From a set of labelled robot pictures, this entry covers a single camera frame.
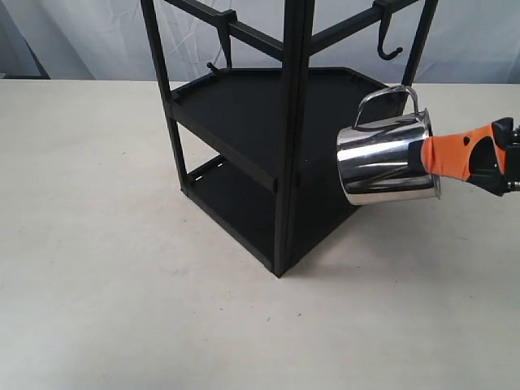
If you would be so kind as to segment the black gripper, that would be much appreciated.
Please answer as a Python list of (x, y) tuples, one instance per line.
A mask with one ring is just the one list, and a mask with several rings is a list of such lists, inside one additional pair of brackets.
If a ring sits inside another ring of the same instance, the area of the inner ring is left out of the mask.
[(505, 117), (472, 131), (429, 136), (408, 146), (414, 172), (468, 182), (493, 195), (519, 191), (519, 127)]

